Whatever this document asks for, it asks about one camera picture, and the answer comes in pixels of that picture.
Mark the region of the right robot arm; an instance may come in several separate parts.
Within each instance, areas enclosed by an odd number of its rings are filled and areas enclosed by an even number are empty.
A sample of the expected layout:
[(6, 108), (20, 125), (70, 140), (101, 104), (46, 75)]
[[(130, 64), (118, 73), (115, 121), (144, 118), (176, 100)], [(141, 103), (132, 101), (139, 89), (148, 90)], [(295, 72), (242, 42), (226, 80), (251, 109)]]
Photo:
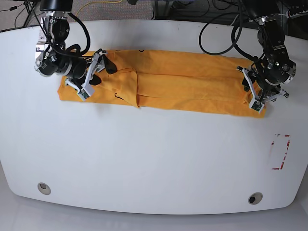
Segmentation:
[[(71, 0), (43, 0), (40, 10), (46, 15), (40, 19), (39, 38), (35, 52), (35, 70), (44, 77), (53, 74), (65, 77), (65, 84), (74, 88), (82, 100), (94, 94), (94, 86), (102, 80), (97, 73), (106, 70), (108, 74), (117, 72), (116, 65), (110, 61), (105, 50), (99, 49), (87, 56), (90, 49), (90, 35), (85, 25), (72, 14)], [(70, 32), (68, 17), (76, 20), (86, 36), (86, 47), (73, 44), (66, 46)]]

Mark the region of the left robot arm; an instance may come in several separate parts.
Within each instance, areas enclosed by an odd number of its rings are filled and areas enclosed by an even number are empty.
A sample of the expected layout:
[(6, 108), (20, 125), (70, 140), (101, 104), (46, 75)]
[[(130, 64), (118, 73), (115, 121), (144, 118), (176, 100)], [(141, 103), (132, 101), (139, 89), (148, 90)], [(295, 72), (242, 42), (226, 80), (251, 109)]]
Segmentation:
[[(281, 88), (281, 84), (291, 82), (296, 74), (296, 64), (289, 58), (284, 44), (285, 34), (276, 21), (280, 13), (273, 0), (239, 0), (238, 19), (234, 21), (231, 32), (232, 45), (220, 54), (236, 49), (245, 58), (251, 60), (249, 69), (237, 67), (244, 79), (242, 85), (246, 92), (252, 93), (249, 107), (261, 112), (269, 101), (276, 101), (279, 96), (289, 94)], [(241, 50), (237, 42), (240, 38), (244, 23), (252, 21), (258, 25), (257, 39), (262, 46), (260, 57), (252, 56)]]

